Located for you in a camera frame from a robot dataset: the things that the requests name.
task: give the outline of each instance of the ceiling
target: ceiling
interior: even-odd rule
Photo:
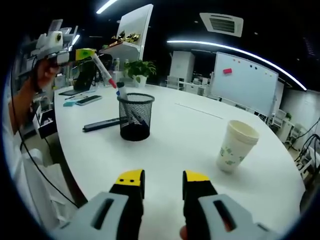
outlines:
[[[169,74],[174,50],[196,51],[195,71],[207,75],[213,71],[216,51],[223,49],[201,45],[169,45],[167,40],[194,40],[232,46],[258,55],[289,72],[307,89],[320,92],[320,29],[316,6],[312,0],[294,3],[292,0],[118,0],[102,14],[96,11],[107,0],[55,0],[29,4],[33,14],[25,31],[31,38],[48,30],[52,19],[64,19],[63,27],[79,25],[77,48],[100,49],[117,33],[121,17],[146,4],[153,12],[145,43],[144,60],[153,60],[158,77]],[[227,14],[244,19],[242,37],[208,32],[200,13]],[[237,52],[229,53],[250,59]],[[301,90],[284,74],[279,76],[293,89]]]

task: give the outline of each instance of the paper cup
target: paper cup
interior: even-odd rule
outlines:
[[[217,166],[232,173],[257,144],[259,133],[251,126],[237,120],[228,123],[226,134],[216,160]]]

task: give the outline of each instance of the black pencil holder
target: black pencil holder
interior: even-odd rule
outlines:
[[[119,101],[120,135],[128,141],[141,141],[150,135],[151,110],[155,98],[143,93],[128,93]]]

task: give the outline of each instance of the air conditioner vent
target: air conditioner vent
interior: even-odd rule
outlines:
[[[243,18],[218,14],[200,13],[200,17],[209,32],[227,34],[241,37],[244,20]]]

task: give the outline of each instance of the green plant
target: green plant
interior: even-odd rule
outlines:
[[[132,78],[132,79],[134,76],[142,75],[148,78],[150,75],[157,74],[156,66],[152,61],[138,60],[138,61],[128,62],[124,64],[124,68],[125,70],[128,71],[129,78]],[[140,77],[137,77],[136,81],[140,83]]]
[[[292,116],[291,116],[291,114],[289,112],[286,113],[285,117],[287,119],[289,119],[289,121],[291,121],[291,119],[292,119]]]

